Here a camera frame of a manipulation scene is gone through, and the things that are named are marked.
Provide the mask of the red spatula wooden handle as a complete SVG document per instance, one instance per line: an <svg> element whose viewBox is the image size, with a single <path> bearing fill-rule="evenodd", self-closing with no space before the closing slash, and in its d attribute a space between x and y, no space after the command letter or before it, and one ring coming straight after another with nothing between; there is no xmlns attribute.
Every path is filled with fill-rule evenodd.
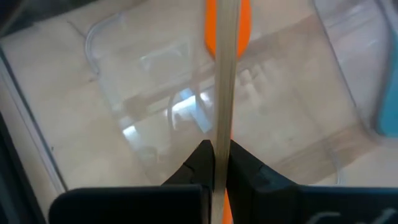
<svg viewBox="0 0 398 224"><path fill-rule="evenodd" d="M216 3L215 188L211 224L223 223L224 196L233 118L240 0Z"/></svg>

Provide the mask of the orange silicone spoon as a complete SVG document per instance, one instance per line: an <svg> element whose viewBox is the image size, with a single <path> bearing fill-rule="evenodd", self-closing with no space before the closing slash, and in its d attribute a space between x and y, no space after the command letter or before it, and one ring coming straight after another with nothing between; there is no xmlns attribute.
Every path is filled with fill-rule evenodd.
<svg viewBox="0 0 398 224"><path fill-rule="evenodd" d="M205 45L210 55L216 59L216 3L217 0L205 0ZM251 38L252 6L251 0L240 0L239 22L237 41L237 61L247 49ZM231 224L232 214L229 205L227 190L224 196L223 223Z"/></svg>

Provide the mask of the black aluminium table frame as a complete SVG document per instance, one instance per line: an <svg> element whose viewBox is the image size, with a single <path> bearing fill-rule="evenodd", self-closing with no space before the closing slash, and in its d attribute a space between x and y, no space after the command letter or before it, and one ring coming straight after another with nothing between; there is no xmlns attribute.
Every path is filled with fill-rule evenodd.
<svg viewBox="0 0 398 224"><path fill-rule="evenodd" d="M0 47L0 224L47 224L68 186Z"/></svg>

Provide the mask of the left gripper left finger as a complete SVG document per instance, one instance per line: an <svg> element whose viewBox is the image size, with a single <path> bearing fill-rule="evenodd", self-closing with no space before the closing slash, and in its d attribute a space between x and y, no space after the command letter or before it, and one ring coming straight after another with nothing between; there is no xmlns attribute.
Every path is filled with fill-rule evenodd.
<svg viewBox="0 0 398 224"><path fill-rule="evenodd" d="M50 224L210 224L215 157L203 140L163 184L85 187L59 195Z"/></svg>

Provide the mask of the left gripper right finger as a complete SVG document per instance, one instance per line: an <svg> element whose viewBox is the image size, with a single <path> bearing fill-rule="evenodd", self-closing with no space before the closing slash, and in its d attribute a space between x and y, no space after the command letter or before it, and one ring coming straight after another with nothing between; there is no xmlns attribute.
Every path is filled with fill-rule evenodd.
<svg viewBox="0 0 398 224"><path fill-rule="evenodd" d="M398 224L398 188L297 184L234 141L226 189L234 224Z"/></svg>

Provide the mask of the clear plastic bin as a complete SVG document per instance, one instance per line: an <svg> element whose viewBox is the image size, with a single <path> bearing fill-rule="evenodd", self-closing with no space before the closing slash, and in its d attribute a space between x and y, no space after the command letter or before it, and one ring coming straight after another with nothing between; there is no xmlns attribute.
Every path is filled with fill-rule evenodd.
<svg viewBox="0 0 398 224"><path fill-rule="evenodd" d="M391 63L398 59L398 0L313 0L355 111L379 144L398 138L376 130Z"/></svg>
<svg viewBox="0 0 398 224"><path fill-rule="evenodd" d="M213 134L209 0L137 0L88 33L88 60L131 147L161 177ZM329 183L373 150L309 0L250 0L233 139L292 180Z"/></svg>

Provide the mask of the black knife teal handle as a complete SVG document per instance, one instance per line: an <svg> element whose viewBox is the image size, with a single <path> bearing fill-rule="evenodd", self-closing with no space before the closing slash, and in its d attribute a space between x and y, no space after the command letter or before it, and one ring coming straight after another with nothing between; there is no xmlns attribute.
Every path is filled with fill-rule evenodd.
<svg viewBox="0 0 398 224"><path fill-rule="evenodd" d="M384 85L376 130L385 137L398 138L398 59L391 63Z"/></svg>

